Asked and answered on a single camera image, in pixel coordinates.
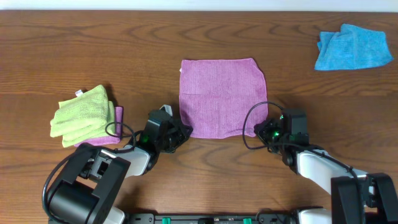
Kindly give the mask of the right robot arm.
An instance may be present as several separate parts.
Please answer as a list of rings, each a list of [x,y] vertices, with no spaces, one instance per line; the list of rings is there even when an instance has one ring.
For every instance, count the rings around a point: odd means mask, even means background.
[[[355,169],[310,144],[304,111],[284,109],[279,119],[255,125],[254,132],[271,152],[282,155],[293,172],[331,196],[331,210],[298,209],[286,223],[397,223],[397,193],[391,177]]]

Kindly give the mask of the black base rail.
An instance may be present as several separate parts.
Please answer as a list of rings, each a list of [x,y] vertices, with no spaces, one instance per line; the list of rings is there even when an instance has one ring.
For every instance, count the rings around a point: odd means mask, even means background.
[[[256,215],[154,215],[134,213],[124,224],[299,224],[295,213],[266,212]]]

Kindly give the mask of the blue microfiber cloth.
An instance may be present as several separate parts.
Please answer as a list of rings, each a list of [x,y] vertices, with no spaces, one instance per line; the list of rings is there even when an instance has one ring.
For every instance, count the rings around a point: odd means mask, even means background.
[[[315,70],[360,70],[387,65],[393,61],[386,34],[351,24],[340,31],[321,31]]]

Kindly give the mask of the purple microfiber cloth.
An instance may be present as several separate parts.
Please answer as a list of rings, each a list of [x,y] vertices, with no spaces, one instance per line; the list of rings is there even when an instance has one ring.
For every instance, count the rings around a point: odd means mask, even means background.
[[[182,60],[179,108],[192,137],[224,139],[245,134],[267,118],[264,74],[253,58]]]

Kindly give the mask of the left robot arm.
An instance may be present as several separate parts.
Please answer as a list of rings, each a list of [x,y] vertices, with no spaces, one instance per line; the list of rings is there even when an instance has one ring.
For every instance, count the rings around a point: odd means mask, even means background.
[[[163,105],[149,113],[143,130],[127,135],[122,148],[80,144],[44,183],[42,206],[49,223],[127,223],[128,215],[114,206],[124,179],[149,172],[161,153],[174,153],[192,132]]]

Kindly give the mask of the purple folded cloth under green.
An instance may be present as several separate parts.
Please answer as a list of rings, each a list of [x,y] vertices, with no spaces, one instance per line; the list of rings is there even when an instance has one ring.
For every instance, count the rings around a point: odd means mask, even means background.
[[[115,107],[115,121],[117,121],[117,122],[123,121],[123,112],[124,112],[124,108],[122,106]],[[87,139],[83,142],[79,142],[78,144],[75,144],[75,147],[78,147],[82,143],[89,143],[94,146],[103,146],[103,145],[107,145],[107,144],[118,144],[121,141],[120,135],[121,135],[122,127],[120,124],[117,124],[114,126],[114,128],[115,128],[115,132],[116,132],[115,133],[116,137],[107,135],[104,137],[91,138],[91,139]]]

